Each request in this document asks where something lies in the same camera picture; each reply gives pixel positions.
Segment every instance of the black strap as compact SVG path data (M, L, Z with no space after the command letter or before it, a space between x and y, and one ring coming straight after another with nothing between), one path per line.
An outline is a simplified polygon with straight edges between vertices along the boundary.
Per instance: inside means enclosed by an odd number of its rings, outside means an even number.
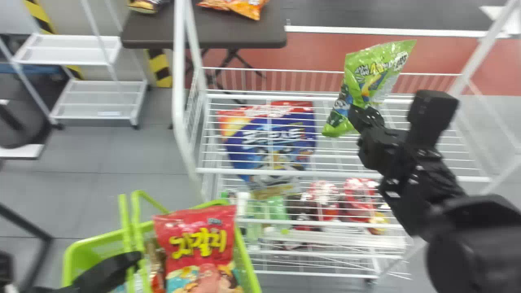
M16 119L4 104L0 103L0 119L5 121L12 129L19 133L25 132L26 128Z

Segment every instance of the white shelving unit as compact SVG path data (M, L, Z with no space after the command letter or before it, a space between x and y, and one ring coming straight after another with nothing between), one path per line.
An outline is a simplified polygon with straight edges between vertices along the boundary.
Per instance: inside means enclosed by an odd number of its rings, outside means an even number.
M54 119L136 119L146 82L71 80L51 112Z
M110 0L107 8L119 31L121 23ZM141 74L140 81L120 81L114 64L121 51L118 36L101 36L94 21L88 0L81 4L94 35L47 35L33 33L16 52L12 61L17 64L106 66L111 81L70 80L52 111L47 110L53 125L61 126L60 119L123 119L137 129L139 113L148 85L141 65L133 59Z
M116 61L121 42L117 36L101 36L108 55L94 35L32 34L16 52L14 61L39 65L93 65L109 66Z
M464 90L465 95L475 95L477 98L473 101L473 107L483 106L487 117L491 117L492 122L498 125L497 132L506 134L507 139L504 141L513 146L515 160L508 162L509 165L504 169L498 169L498 173L489 173L490 169L494 169L490 166L495 166L496 162L490 152L483 149L483 140L476 135L475 123L469 121L463 107L458 110L451 126L441 135L437 148L460 182L486 186L481 193L492 191L521 165L519 142L512 138L494 108L481 99L482 94L472 82L474 72L517 3L518 0L509 0L502 15L461 74L402 73L395 93L385 97L381 108L388 127L408 129L406 115L413 93L417 90L445 91L461 100L464 99ZM328 180L342 190L346 178L381 177L361 164L357 156L358 135L328 138L320 133L338 97L343 72L203 67L192 9L190 1L176 2L172 116L176 141L190 183L194 192L201 195L202 201L215 199L227 189L248 191L244 180L237 175L298 177L300 192L306 191L317 180ZM189 41L194 63L188 95L185 95L184 89L185 39ZM261 72L264 77L257 76L253 70ZM207 75L212 76L212 80L222 85L222 88L207 84ZM272 101L312 101L314 115L309 119L315 123L317 145L313 154L309 155L309 163L305 164L306 170L233 168L217 119L218 111L238 108L232 99L245 100L248 105L265 105ZM267 137L267 145L273 145L275 139ZM269 164L275 164L274 156L271 156ZM374 202L382 201L377 193L371 197ZM249 204L265 206L253 200ZM288 219L270 219L269 215L261 213L248 218L240 216L236 222L244 227L256 224L275 228L274 231L264 233L258 243L246 239L257 274L335 276L366 280L380 280L384 276L409 278L404 260L418 252L424 242L413 241L385 205L376 206L370 211L383 213L388 223L361 223L349 219L336 222L296 221L292 219L294 214L290 213L287 213ZM280 225L293 228L295 225L304 225L312 229L290 229L286 234L277 232ZM385 232L383 235L370 235L367 228L383 228Z

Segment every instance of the green snack bag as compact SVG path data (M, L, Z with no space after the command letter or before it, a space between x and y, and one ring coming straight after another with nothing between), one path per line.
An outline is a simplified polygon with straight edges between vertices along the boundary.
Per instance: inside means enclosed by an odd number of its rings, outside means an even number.
M378 105L388 94L407 62L416 40L375 45L345 56L344 80L322 135L339 137L356 132L348 120L351 104Z

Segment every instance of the red packaged product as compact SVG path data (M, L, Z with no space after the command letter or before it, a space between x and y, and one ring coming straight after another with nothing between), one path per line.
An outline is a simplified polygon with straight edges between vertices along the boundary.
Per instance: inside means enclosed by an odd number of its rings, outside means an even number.
M337 218L340 193L333 183L326 180L312 182L307 193L311 195L311 200L315 201L319 221L331 221Z
M167 255L167 293L242 293L233 258L235 206L153 217Z
M234 205L154 216L157 241L167 254L167 273L190 265L228 264L233 253L234 217Z
M367 178L348 178L344 184L344 201L341 205L342 215L351 216L356 222L368 222L374 214L373 196L377 183Z

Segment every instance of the basket handle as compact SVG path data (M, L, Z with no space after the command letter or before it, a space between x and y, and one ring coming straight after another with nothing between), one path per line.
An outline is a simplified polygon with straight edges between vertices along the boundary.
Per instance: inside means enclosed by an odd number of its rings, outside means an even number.
M119 216L121 220L121 229L123 231L123 251L132 251L132 229L129 222L129 212L127 207L127 195L120 194L118 197ZM134 293L134 267L127 269L127 293Z
M143 235L141 234L140 229L140 219L141 219L141 209L139 205L139 198L145 199L147 202L149 202L153 207L161 211L163 214L167 214L168 210L155 201L153 198L151 198L145 191L143 190L136 190L132 192L132 195L130 197L131 203L132 203L132 231L134 234L134 241L135 241L135 247L138 251L141 251L142 254L145 255L145 244L143 240ZM143 268L146 267L148 260L146 258L142 258L138 262L138 266L141 268L140 274L141 274L141 280L143 284L143 291L145 293L152 293L150 280L148 279L147 271Z

